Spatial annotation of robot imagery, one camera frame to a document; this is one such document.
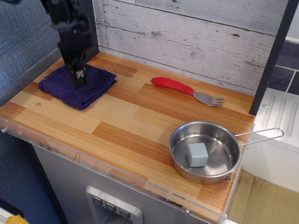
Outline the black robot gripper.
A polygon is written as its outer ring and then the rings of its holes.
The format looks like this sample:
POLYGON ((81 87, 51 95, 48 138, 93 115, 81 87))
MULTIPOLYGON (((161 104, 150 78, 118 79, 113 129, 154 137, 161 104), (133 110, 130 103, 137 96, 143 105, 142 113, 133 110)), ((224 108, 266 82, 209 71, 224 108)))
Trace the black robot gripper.
POLYGON ((75 89, 89 84, 85 53, 92 46, 91 24, 79 11, 78 0, 43 0, 42 5, 58 31, 58 47, 75 89))

